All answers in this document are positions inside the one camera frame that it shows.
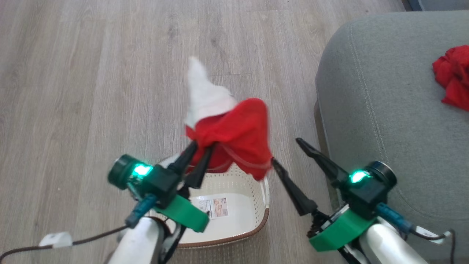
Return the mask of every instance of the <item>green 3d-printed mount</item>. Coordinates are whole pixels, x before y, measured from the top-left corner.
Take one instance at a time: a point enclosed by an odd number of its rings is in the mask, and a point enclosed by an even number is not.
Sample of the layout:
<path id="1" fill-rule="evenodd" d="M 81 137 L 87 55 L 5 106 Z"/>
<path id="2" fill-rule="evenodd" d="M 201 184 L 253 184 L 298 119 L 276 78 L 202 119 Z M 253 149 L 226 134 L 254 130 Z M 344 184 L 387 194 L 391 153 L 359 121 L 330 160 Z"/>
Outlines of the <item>green 3d-printed mount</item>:
<path id="1" fill-rule="evenodd" d="M 376 218 L 365 220 L 352 210 L 345 211 L 320 234 L 310 238 L 317 252 L 338 250 L 364 233 Z"/>
<path id="2" fill-rule="evenodd" d="M 165 209 L 158 207 L 153 209 L 195 232 L 203 232 L 209 222 L 209 217 L 206 213 L 199 210 L 189 200 L 180 195 L 176 195 Z"/>

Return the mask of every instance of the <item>blue cable connector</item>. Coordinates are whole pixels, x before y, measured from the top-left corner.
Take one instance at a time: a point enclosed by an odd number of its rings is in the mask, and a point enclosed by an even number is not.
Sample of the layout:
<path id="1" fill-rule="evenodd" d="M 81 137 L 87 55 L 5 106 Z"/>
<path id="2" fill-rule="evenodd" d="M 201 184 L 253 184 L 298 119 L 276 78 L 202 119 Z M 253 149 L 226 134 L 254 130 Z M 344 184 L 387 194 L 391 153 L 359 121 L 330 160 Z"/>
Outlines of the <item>blue cable connector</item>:
<path id="1" fill-rule="evenodd" d="M 402 215 L 391 209 L 385 203 L 381 202 L 376 206 L 376 214 L 397 227 L 404 234 L 409 234 L 414 228 L 411 222 L 404 219 Z"/>
<path id="2" fill-rule="evenodd" d="M 125 219 L 125 225 L 133 229 L 140 221 L 140 218 L 144 217 L 155 206 L 157 200 L 157 197 L 152 194 L 145 196 Z"/>

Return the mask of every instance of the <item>red cloth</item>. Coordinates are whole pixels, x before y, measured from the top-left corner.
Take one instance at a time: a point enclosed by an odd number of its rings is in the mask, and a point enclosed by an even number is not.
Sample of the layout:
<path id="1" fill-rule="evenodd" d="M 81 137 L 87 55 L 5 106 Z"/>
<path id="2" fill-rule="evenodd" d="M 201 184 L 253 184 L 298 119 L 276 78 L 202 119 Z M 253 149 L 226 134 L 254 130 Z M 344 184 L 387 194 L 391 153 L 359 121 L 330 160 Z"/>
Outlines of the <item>red cloth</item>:
<path id="1" fill-rule="evenodd" d="M 450 48 L 433 63 L 433 71 L 446 89 L 441 101 L 469 111 L 469 45 Z"/>
<path id="2" fill-rule="evenodd" d="M 195 130 L 186 126 L 186 134 L 196 140 L 199 150 L 191 165 L 198 163 L 204 148 L 217 142 L 209 164 L 209 172 L 226 172 L 235 162 L 255 180 L 262 180 L 271 167 L 268 144 L 267 106 L 260 99 L 240 102 L 226 114 L 204 118 Z"/>

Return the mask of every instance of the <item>sofa seam stitching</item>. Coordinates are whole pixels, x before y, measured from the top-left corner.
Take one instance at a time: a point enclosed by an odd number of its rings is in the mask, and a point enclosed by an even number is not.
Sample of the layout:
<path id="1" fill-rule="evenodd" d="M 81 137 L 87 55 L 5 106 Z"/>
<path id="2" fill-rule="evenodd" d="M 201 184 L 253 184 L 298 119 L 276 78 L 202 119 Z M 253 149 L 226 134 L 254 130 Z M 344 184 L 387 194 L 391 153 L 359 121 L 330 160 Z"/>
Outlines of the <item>sofa seam stitching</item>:
<path id="1" fill-rule="evenodd" d="M 352 46 L 355 49 L 355 55 L 356 55 L 357 54 L 356 47 L 355 47 L 355 45 L 352 45 Z M 368 86 L 366 85 L 365 75 L 363 74 L 363 69 L 362 69 L 362 65 L 360 63 L 360 58 L 358 58 L 358 56 L 357 56 L 356 60 L 358 62 L 358 68 L 360 69 L 360 73 L 362 75 L 364 89 L 365 89 L 366 94 L 368 96 L 368 101 L 369 101 L 369 104 L 370 104 L 372 117 L 374 119 L 374 125 L 376 127 L 377 132 L 378 132 L 378 138 L 379 138 L 379 141 L 381 141 L 381 146 L 383 147 L 384 157 L 381 156 L 381 158 L 383 158 L 383 159 L 385 158 L 386 163 L 389 164 L 389 158 L 388 158 L 387 153 L 386 153 L 386 148 L 384 147 L 384 142 L 383 142 L 383 137 L 381 136 L 381 131 L 379 130 L 378 120 L 376 119 L 375 109 L 373 108 L 373 104 L 371 102 L 370 90 L 368 89 Z"/>
<path id="2" fill-rule="evenodd" d="M 368 99 L 366 98 L 366 94 L 365 94 L 365 91 L 364 91 L 363 82 L 362 82 L 362 76 L 360 75 L 360 71 L 358 70 L 358 64 L 357 64 L 358 58 L 356 58 L 356 56 L 357 56 L 357 55 L 356 55 L 356 50 L 354 49 L 354 45 L 353 45 L 353 43 L 352 43 L 352 38 L 351 38 L 351 36 L 350 36 L 351 33 L 352 33 L 352 25 L 353 25 L 353 24 L 349 24 L 349 25 L 348 25 L 348 28 L 347 28 L 348 45 L 349 45 L 350 51 L 352 52 L 352 58 L 353 58 L 353 61 L 354 61 L 356 73 L 357 73 L 357 75 L 358 75 L 358 80 L 360 81 L 360 87 L 361 87 L 361 90 L 362 90 L 362 93 L 363 93 L 363 98 L 365 99 L 366 109 L 368 110 L 368 114 L 369 114 L 369 117 L 370 117 L 370 121 L 371 121 L 371 125 L 372 125 L 372 128 L 373 128 L 373 132 L 374 132 L 374 134 L 375 134 L 376 143 L 378 144 L 379 155 L 381 156 L 381 158 L 383 158 L 383 153 L 381 152 L 381 148 L 380 148 L 380 145 L 379 145 L 378 135 L 377 135 L 377 133 L 376 133 L 375 124 L 374 124 L 373 119 L 372 119 L 372 117 L 371 117 L 370 105 L 368 104 Z"/>

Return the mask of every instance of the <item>green led light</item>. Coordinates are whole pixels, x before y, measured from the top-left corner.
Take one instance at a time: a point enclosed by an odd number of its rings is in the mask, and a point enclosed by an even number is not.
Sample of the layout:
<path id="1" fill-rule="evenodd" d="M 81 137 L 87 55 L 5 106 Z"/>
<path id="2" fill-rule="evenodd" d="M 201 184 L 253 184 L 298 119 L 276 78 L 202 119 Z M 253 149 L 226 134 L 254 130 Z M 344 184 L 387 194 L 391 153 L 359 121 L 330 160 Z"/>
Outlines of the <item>green led light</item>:
<path id="1" fill-rule="evenodd" d="M 152 170 L 153 166 L 140 164 L 134 168 L 132 175 L 137 176 L 139 178 L 143 178 L 147 176 Z"/>
<path id="2" fill-rule="evenodd" d="M 350 175 L 350 181 L 352 183 L 357 183 L 364 178 L 370 177 L 370 174 L 367 171 L 356 171 L 352 175 Z"/>

